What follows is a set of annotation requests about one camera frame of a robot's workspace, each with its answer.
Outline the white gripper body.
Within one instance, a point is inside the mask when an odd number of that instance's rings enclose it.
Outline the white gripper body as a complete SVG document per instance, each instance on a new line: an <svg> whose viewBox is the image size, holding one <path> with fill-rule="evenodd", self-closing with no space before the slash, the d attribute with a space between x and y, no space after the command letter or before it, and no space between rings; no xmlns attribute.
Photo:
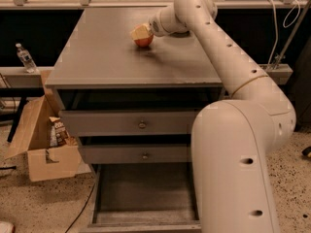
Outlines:
<svg viewBox="0 0 311 233"><path fill-rule="evenodd" d="M157 12L149 18L149 25L153 34L157 37L163 37L169 34L169 32L164 29L161 23L160 12Z"/></svg>

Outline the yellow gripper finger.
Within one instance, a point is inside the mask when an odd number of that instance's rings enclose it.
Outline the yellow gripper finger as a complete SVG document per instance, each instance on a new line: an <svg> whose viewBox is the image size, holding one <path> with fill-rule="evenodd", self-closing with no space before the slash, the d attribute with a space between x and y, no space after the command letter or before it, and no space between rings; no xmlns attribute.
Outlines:
<svg viewBox="0 0 311 233"><path fill-rule="evenodd" d="M137 25L131 32L130 36L134 41L148 39L153 36L153 32L148 23Z"/></svg>

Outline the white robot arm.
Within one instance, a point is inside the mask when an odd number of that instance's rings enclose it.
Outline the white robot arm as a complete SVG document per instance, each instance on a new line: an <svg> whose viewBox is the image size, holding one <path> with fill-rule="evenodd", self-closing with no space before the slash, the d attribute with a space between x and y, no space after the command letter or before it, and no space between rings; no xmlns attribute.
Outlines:
<svg viewBox="0 0 311 233"><path fill-rule="evenodd" d="M131 37L192 32L229 97L196 116L191 161L202 233L280 233L266 155L293 135L294 106L215 22L211 0L174 0Z"/></svg>

